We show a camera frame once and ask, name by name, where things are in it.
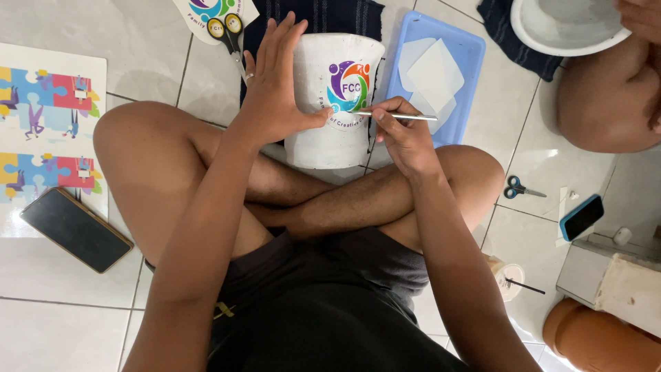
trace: black smartphone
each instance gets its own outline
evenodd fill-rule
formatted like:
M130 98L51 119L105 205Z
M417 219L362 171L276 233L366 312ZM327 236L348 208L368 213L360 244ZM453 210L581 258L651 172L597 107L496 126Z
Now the black smartphone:
M46 191L20 217L97 273L104 273L133 243L60 187Z
M603 217L602 197L595 194L560 220L564 239L571 242Z

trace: black shorts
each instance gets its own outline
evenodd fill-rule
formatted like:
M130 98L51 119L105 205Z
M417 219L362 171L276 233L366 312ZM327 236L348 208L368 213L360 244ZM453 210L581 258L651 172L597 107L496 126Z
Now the black shorts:
M429 283L422 255L375 227L325 236L318 242L293 242L285 228L269 231L273 240L229 264L214 320L229 320L296 285L347 283L382 290L406 306L415 322L411 297ZM146 260L145 264L154 270Z

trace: logo sticker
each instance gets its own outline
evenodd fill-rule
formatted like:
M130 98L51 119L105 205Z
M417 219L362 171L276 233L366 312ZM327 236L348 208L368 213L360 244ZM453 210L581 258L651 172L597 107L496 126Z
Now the logo sticker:
M354 111L367 106L369 91L369 64L344 61L329 66L332 74L327 96L335 113Z
M190 8L200 16L202 22L209 18L218 17L227 13L234 6L235 0L188 0Z

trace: scissors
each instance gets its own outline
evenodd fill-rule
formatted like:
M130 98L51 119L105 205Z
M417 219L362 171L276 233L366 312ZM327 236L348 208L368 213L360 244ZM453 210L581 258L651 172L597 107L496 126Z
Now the scissors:
M546 195L543 193L538 193L537 191L531 190L526 188L521 184L521 180L519 177L516 177L515 175L511 175L510 178L507 178L507 184L509 187L505 188L505 197L507 199L514 199L516 195L519 194L530 194L530 195L535 195L536 197L543 197L545 198Z
M207 31L212 38L225 44L229 55L234 58L234 62L241 73L241 78L245 83L246 70L243 63L241 63L241 49L239 48L239 35L243 32L243 22L239 15L229 13L225 16L224 23L218 18L210 18L207 22Z

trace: white bowl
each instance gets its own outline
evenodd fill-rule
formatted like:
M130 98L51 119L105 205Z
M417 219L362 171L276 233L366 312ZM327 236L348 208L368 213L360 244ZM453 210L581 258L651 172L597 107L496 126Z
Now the white bowl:
M613 0L514 0L510 16L525 45L553 56L596 53L631 34Z

